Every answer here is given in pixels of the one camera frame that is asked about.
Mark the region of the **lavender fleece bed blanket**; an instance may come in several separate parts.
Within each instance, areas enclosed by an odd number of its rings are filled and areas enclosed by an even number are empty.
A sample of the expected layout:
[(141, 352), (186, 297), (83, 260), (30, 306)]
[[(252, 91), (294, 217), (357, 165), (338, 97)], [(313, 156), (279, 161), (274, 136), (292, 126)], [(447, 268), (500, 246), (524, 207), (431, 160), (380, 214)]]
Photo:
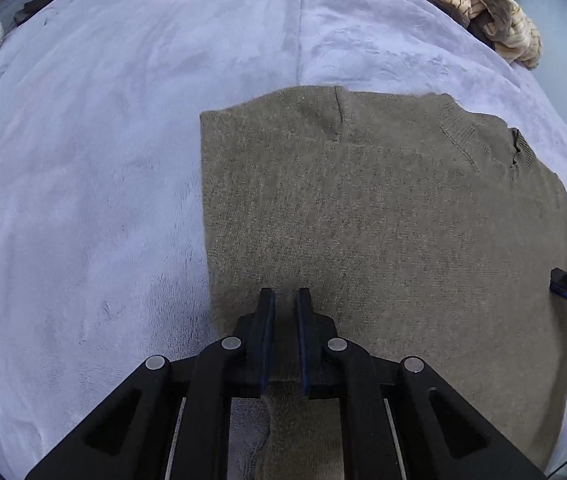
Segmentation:
[[(297, 87), (450, 96), (567, 192), (532, 74), (425, 0), (57, 0), (0, 48), (0, 473), (21, 479), (146, 356), (213, 320), (201, 116)], [(553, 452), (567, 455), (567, 396)]]

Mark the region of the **striped beige brown garment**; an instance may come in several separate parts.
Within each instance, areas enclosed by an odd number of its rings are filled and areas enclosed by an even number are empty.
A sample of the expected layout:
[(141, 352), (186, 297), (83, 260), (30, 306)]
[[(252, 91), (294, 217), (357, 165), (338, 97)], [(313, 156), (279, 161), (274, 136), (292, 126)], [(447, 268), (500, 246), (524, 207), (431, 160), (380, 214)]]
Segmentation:
[(543, 55), (541, 33), (515, 0), (429, 0), (485, 42), (506, 62), (528, 70)]

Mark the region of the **olive knit sweater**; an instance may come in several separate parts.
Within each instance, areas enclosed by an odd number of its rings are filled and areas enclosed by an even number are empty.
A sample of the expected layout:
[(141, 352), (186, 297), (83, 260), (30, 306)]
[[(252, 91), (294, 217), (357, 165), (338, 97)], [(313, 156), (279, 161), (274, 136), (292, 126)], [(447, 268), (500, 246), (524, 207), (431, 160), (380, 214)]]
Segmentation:
[(535, 465), (567, 396), (567, 192), (450, 96), (297, 87), (201, 116), (212, 315), (308, 288), (375, 356), (420, 356)]

